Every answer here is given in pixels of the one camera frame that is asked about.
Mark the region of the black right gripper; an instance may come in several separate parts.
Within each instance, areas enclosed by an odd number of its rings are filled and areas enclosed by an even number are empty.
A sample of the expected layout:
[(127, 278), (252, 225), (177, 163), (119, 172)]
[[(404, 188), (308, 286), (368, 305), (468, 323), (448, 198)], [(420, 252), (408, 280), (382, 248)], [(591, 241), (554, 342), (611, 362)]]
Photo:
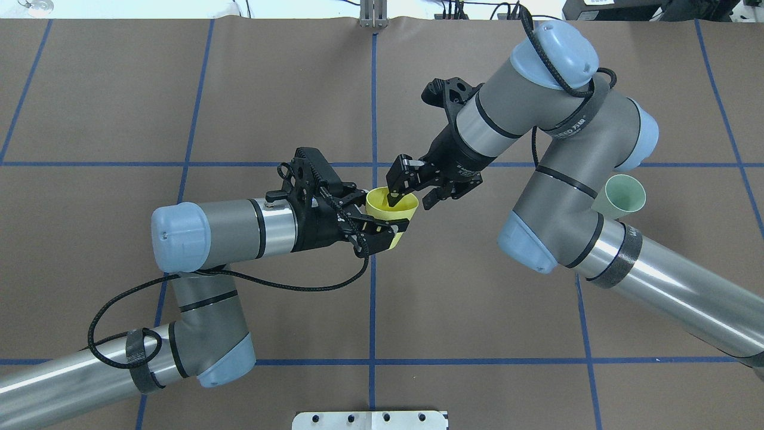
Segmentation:
[(422, 101), (445, 111), (447, 125), (433, 139), (420, 159), (400, 154), (386, 174), (387, 203), (395, 207), (407, 194), (432, 186), (423, 198), (424, 210), (445, 199), (460, 199), (482, 182), (477, 166), (478, 154), (469, 149), (456, 125), (458, 113), (480, 90), (459, 77), (435, 78), (422, 92)]

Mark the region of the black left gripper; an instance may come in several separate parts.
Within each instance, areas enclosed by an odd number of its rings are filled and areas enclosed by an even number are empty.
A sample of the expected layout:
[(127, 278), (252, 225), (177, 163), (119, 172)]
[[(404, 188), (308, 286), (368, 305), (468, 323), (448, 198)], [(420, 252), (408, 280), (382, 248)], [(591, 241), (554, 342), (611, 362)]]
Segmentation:
[(300, 147), (289, 163), (278, 169), (281, 189), (266, 193), (267, 203), (289, 204), (294, 213), (295, 241), (292, 251), (311, 250), (350, 241), (355, 256), (365, 257), (389, 250), (396, 234), (402, 234), (410, 220), (351, 219), (344, 207), (363, 206), (365, 189), (342, 182), (319, 149)]

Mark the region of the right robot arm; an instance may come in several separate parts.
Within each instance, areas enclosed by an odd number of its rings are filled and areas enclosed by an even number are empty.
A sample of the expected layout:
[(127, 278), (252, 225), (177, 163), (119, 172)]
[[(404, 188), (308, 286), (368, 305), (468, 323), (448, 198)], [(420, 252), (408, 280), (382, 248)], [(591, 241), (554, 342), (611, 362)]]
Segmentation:
[(434, 79), (423, 90), (448, 124), (423, 157), (396, 158), (386, 175), (390, 205), (425, 188), (426, 210), (461, 198), (537, 128), (552, 141), (500, 231), (500, 248), (537, 272), (564, 266), (635, 300), (761, 377), (761, 297), (594, 207), (611, 174), (651, 155), (660, 135), (655, 119), (612, 89), (611, 71), (575, 27), (522, 22), (526, 38), (488, 82)]

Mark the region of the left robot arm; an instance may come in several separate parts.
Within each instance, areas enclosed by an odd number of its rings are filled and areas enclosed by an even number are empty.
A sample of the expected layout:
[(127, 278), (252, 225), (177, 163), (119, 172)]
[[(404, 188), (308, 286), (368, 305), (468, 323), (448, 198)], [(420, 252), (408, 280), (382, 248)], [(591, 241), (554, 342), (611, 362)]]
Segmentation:
[[(215, 388), (255, 365), (252, 336), (231, 270), (234, 262), (348, 242), (366, 268), (408, 228), (401, 214), (373, 212), (371, 193), (344, 182), (322, 153), (298, 148), (278, 169), (282, 186), (264, 198), (179, 203), (151, 217), (156, 264), (164, 277), (109, 300), (87, 330), (87, 345), (67, 357), (2, 378), (2, 428), (38, 429), (195, 377)], [(169, 283), (180, 318), (95, 339), (117, 300)]]

